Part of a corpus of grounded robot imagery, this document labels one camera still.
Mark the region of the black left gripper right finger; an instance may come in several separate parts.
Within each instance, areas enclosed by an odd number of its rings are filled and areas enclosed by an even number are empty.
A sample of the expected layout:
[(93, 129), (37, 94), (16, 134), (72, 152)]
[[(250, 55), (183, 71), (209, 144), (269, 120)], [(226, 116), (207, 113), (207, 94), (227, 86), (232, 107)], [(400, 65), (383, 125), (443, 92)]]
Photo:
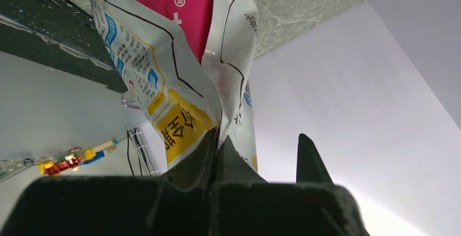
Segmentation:
[(335, 184), (314, 144), (298, 136), (295, 183), (259, 176), (227, 139), (210, 191), (211, 235), (367, 235), (352, 194)]

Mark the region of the pet food bag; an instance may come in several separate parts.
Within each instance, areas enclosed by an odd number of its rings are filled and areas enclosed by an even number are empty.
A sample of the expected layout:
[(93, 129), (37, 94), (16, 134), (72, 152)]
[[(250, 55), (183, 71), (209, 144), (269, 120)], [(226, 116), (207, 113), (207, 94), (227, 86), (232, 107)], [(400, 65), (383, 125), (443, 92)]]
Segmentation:
[(257, 169), (248, 77), (254, 0), (90, 0), (97, 31), (172, 168), (206, 132)]

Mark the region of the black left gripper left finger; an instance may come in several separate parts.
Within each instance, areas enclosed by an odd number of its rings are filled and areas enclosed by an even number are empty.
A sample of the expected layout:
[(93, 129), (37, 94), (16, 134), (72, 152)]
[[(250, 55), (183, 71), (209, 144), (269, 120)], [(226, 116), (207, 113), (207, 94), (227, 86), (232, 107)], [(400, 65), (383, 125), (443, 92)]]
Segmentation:
[(217, 131), (161, 177), (61, 176), (31, 183), (1, 235), (212, 235)]

